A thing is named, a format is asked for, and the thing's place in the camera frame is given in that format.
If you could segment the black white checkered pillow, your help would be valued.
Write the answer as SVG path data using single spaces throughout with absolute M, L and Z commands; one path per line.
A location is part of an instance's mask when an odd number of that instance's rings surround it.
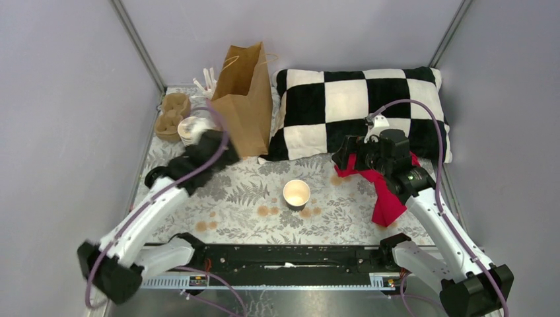
M 267 161 L 295 160 L 334 153 L 347 135 L 367 134 L 365 118 L 395 100 L 402 104 L 382 112 L 390 127 L 402 130 L 418 157 L 438 158 L 439 146 L 430 115 L 411 100 L 424 103 L 440 127 L 444 162 L 452 162 L 450 126 L 439 98 L 438 69 L 307 71 L 282 69 L 273 76 L 279 112 Z

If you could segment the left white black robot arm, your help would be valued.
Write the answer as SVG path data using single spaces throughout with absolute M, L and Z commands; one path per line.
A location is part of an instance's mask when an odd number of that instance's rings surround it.
M 152 169 L 145 178 L 148 196 L 98 242 L 84 241 L 77 248 L 81 273 L 87 282 L 86 307 L 104 305 L 91 301 L 96 288 L 115 304 L 129 300 L 144 279 L 178 266 L 201 269 L 205 254 L 181 238 L 144 251 L 148 237 L 181 203 L 210 181 L 212 176 L 238 162 L 240 157 L 225 131 L 208 129 L 167 165 Z

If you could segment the floral patterned table mat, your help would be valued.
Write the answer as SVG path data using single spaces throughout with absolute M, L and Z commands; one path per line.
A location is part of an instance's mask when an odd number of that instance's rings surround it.
M 310 188 L 302 211 L 284 202 L 283 187 L 291 180 Z M 189 232 L 206 243 L 374 245 L 402 232 L 419 245 L 433 243 L 409 213 L 389 227 L 374 224 L 376 198 L 373 184 L 362 176 L 340 178 L 329 155 L 263 164 L 249 157 L 214 175 L 148 240 L 166 242 Z

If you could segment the brown paper bag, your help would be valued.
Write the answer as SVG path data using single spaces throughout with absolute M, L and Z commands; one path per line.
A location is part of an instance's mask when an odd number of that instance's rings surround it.
M 242 157 L 268 154 L 273 100 L 263 42 L 230 46 L 211 99 Z

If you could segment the white straws bundle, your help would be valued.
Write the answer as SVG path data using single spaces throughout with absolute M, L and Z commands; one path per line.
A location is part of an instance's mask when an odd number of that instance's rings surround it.
M 214 68 L 210 67 L 203 69 L 204 83 L 201 84 L 196 78 L 193 78 L 197 92 L 196 97 L 212 99 L 217 88 L 217 80 L 215 78 Z

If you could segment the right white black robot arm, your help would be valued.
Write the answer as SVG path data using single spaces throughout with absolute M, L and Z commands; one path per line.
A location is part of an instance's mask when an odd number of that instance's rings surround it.
M 416 275 L 434 292 L 448 316 L 508 315 L 507 297 L 514 276 L 505 264 L 495 265 L 476 246 L 443 203 L 438 185 L 413 163 L 409 140 L 398 129 L 379 135 L 348 135 L 332 156 L 340 171 L 376 171 L 390 195 L 411 212 L 429 233 L 442 259 L 420 249 L 406 237 L 381 243 L 378 261 L 385 271 L 402 268 Z

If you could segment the brown cardboard cup carrier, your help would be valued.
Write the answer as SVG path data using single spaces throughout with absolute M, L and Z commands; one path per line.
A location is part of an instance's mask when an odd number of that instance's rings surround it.
M 178 125 L 191 110 L 189 96 L 181 92 L 167 94 L 163 98 L 161 110 L 162 114 L 157 118 L 154 126 L 156 136 L 163 141 L 180 142 Z

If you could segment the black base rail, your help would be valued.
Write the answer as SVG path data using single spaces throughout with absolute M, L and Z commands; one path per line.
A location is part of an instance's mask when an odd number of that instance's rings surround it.
M 188 267 L 233 287 L 366 287 L 376 276 L 391 287 L 404 275 L 376 246 L 203 244 Z

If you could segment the red cloth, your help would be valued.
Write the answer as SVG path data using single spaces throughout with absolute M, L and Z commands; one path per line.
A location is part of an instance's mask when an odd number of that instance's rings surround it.
M 377 194 L 377 200 L 373 209 L 372 222 L 383 227 L 389 227 L 405 213 L 407 209 L 400 200 L 389 191 L 383 175 L 375 170 L 356 170 L 356 161 L 356 154 L 350 154 L 347 161 L 347 168 L 343 170 L 335 164 L 335 171 L 341 178 L 358 174 L 368 182 L 373 183 Z

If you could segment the stack of paper cups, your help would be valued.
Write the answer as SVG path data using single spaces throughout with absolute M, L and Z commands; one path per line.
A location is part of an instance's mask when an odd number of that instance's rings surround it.
M 182 143 L 187 147 L 198 144 L 201 135 L 208 129 L 213 129 L 214 124 L 207 118 L 190 116 L 183 119 L 177 127 L 178 135 Z

